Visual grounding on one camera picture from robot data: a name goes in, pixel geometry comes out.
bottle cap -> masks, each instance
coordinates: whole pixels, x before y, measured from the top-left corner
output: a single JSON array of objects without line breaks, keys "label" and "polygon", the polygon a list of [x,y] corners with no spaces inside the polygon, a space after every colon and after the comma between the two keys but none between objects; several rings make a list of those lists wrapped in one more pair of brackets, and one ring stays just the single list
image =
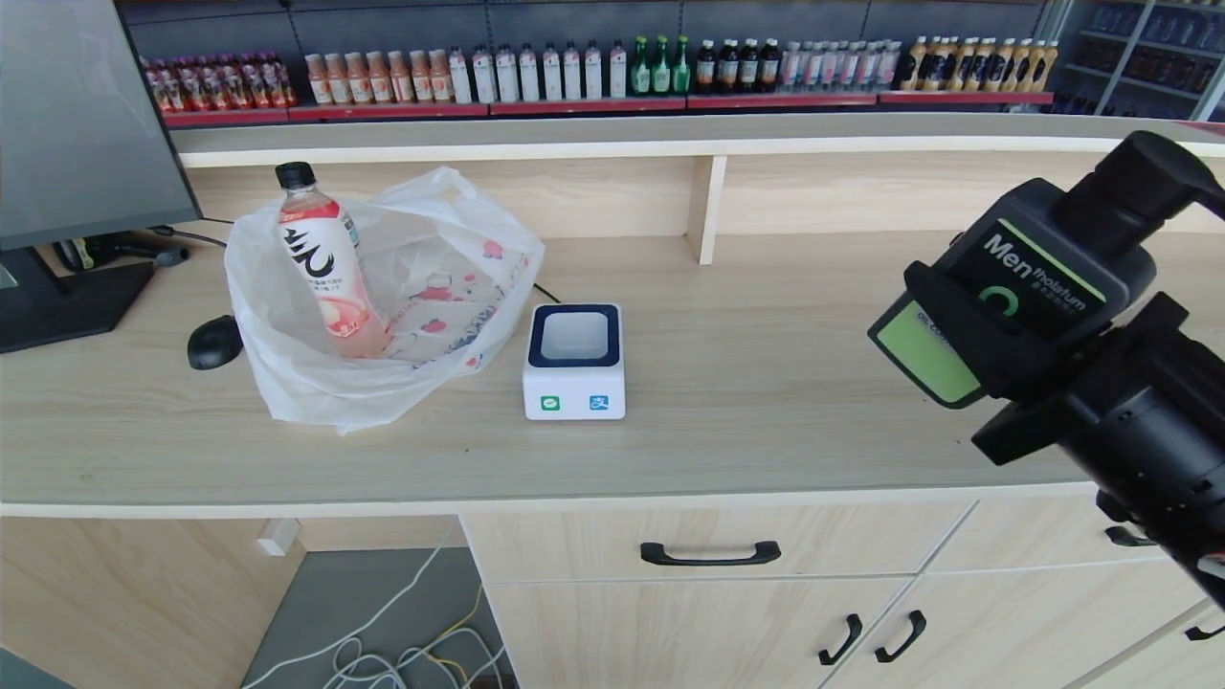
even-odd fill
[{"label": "bottle cap", "polygon": [[315,170],[310,163],[281,163],[274,172],[282,189],[301,189],[315,184]]}]

black handle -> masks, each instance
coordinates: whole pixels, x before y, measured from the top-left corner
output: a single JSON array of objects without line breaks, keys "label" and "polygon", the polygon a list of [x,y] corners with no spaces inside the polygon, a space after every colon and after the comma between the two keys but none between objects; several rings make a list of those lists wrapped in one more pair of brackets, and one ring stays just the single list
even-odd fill
[{"label": "black handle", "polygon": [[843,641],[843,645],[834,651],[834,655],[831,656],[829,651],[826,650],[817,653],[817,660],[821,661],[821,664],[834,664],[838,662],[838,658],[843,657],[846,651],[850,650],[851,644],[854,644],[855,640],[859,639],[859,635],[864,633],[864,623],[859,619],[858,614],[851,613],[846,615],[846,626],[850,629],[850,634],[846,635],[846,640]]},{"label": "black handle", "polygon": [[758,541],[753,543],[753,554],[731,560],[681,560],[664,552],[663,543],[643,543],[639,547],[642,561],[659,566],[740,566],[763,565],[783,557],[778,541]]},{"label": "black handle", "polygon": [[877,649],[876,662],[892,663],[893,661],[902,657],[902,653],[907,652],[907,649],[909,649],[911,644],[914,644],[920,636],[922,636],[924,630],[927,629],[927,618],[922,617],[922,612],[911,611],[910,614],[907,617],[910,618],[910,636],[907,636],[907,640],[903,641],[902,645],[898,646],[898,650],[892,653],[884,650],[884,646]]},{"label": "black handle", "polygon": [[1147,548],[1149,546],[1156,546],[1155,541],[1149,541],[1148,538],[1140,538],[1131,531],[1127,531],[1126,526],[1111,526],[1105,531],[1106,537],[1115,546],[1122,546],[1123,548]]},{"label": "black handle", "polygon": [[1203,629],[1199,629],[1198,626],[1192,626],[1191,629],[1183,631],[1183,634],[1186,634],[1187,639],[1191,640],[1191,641],[1207,641],[1207,640],[1212,639],[1213,636],[1216,636],[1221,631],[1225,631],[1225,624],[1223,624],[1219,628],[1216,628],[1215,631],[1204,631]]}]

gray floor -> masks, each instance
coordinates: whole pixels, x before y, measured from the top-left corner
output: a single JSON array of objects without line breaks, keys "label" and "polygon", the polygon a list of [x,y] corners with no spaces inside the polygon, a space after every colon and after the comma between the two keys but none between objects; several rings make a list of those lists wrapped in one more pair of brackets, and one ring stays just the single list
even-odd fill
[{"label": "gray floor", "polygon": [[[429,554],[430,550],[371,550],[306,555],[268,626],[245,682],[260,677],[283,660],[315,651],[364,624],[388,598],[408,585]],[[376,652],[394,662],[404,649],[432,641],[468,614],[477,600],[479,585],[480,576],[468,549],[443,549],[421,576],[417,588],[405,593],[360,635],[363,651]],[[502,646],[484,598],[469,626],[480,633],[492,652],[496,653]],[[469,674],[489,660],[477,640],[467,635],[441,644],[434,655],[459,663]],[[353,655],[345,655],[343,661],[352,658]],[[499,661],[499,667],[503,674],[511,674],[511,664],[505,656]],[[332,652],[328,651],[277,671],[260,688],[322,688],[332,672]],[[413,689],[454,687],[425,660],[413,663],[402,677]],[[370,683],[361,682],[345,687],[360,689],[369,685]],[[385,680],[377,689],[390,687],[391,683]]]}]

pink beverage bottle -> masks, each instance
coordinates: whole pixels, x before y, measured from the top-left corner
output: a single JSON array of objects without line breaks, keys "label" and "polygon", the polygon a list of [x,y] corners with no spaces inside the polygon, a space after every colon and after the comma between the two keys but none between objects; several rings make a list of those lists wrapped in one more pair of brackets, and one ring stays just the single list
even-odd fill
[{"label": "pink beverage bottle", "polygon": [[318,190],[309,163],[284,163],[276,172],[285,190],[277,229],[315,293],[337,352],[350,359],[382,356],[391,343],[391,330],[366,292],[353,218]]}]

computer mouse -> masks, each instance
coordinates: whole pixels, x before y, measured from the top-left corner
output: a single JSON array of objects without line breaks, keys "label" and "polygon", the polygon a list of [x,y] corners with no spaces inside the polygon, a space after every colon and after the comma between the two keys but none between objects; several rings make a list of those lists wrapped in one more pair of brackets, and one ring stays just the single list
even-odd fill
[{"label": "computer mouse", "polygon": [[223,367],[241,351],[243,335],[229,314],[201,325],[187,338],[187,363],[196,370]]}]

